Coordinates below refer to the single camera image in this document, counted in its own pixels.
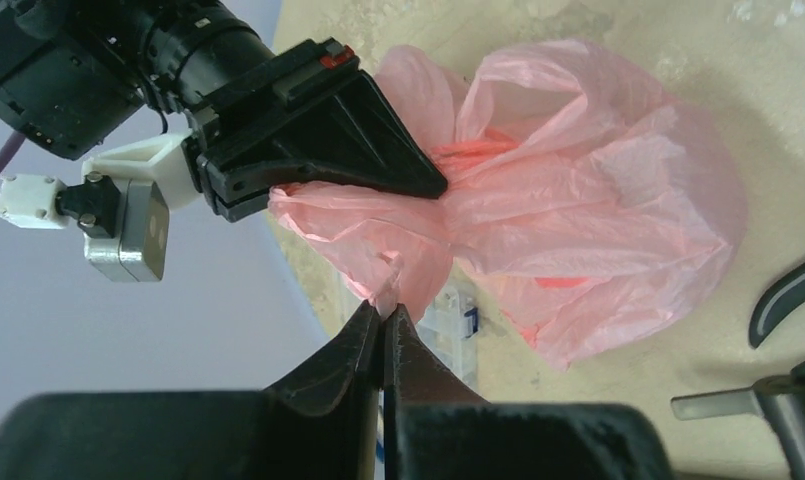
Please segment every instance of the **pink plastic bag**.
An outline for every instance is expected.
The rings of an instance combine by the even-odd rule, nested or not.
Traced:
[[[419,319],[457,259],[566,368],[688,314],[742,240],[744,190],[709,116],[601,47],[506,48],[469,86],[396,47],[375,79],[449,191],[289,185],[269,208],[383,313]]]

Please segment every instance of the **beige surface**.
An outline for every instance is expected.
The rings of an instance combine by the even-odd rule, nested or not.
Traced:
[[[805,306],[758,352],[745,328],[762,290],[805,257],[805,1],[797,0],[285,0],[275,47],[334,36],[367,69],[409,43],[470,75],[481,57],[519,41],[601,42],[712,109],[737,158],[752,209],[727,280],[697,312],[648,340],[548,368],[486,302],[482,393],[502,401],[624,402],[661,432],[676,467],[784,478],[768,427],[755,418],[676,421],[671,396],[740,387],[805,357]],[[332,272],[287,232],[283,250],[324,325],[338,328]]]

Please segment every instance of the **cable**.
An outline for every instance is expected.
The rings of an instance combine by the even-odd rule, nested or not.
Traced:
[[[165,135],[169,132],[169,122],[166,119],[166,115],[164,115],[163,111],[158,110],[158,115],[161,116],[161,135]]]
[[[13,156],[19,151],[19,147],[25,143],[25,135],[19,132],[13,132],[8,137],[5,144],[0,148],[0,175],[4,171],[7,164],[13,160]]]

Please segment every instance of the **screw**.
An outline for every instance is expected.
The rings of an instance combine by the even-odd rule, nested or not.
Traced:
[[[78,224],[85,228],[93,228],[96,226],[96,216],[92,213],[85,213],[78,219]]]

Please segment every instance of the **white wall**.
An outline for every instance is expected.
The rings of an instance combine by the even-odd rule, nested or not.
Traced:
[[[225,3],[271,44],[279,1]],[[8,133],[0,121],[0,146]],[[103,148],[158,133],[141,111]],[[80,162],[26,145],[9,172],[74,184]],[[44,391],[262,387],[326,339],[259,217],[232,225],[203,200],[178,212],[160,284],[112,284],[82,252],[75,228],[0,220],[0,419]]]

